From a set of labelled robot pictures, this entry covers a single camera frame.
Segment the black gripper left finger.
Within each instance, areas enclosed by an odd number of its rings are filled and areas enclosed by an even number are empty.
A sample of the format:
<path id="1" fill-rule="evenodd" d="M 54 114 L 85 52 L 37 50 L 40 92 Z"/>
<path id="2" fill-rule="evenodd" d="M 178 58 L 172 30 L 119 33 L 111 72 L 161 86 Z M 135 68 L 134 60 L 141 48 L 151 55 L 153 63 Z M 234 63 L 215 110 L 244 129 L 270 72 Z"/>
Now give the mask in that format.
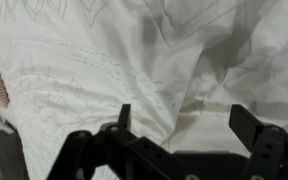
<path id="1" fill-rule="evenodd" d="M 120 180 L 198 180 L 193 169 L 146 137 L 130 131 L 131 106 L 124 104 L 116 122 L 105 123 L 97 134 L 69 134 L 47 180 L 91 180 L 108 166 Z"/>

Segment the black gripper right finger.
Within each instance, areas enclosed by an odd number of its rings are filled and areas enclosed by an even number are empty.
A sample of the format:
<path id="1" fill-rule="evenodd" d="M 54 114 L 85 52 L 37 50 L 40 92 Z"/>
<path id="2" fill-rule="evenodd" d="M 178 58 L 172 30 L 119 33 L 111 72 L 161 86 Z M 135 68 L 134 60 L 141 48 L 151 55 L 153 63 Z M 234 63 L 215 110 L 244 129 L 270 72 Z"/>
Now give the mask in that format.
<path id="1" fill-rule="evenodd" d="M 243 180 L 288 180 L 288 132 L 258 120 L 242 105 L 231 106 L 229 127 L 250 152 Z"/>

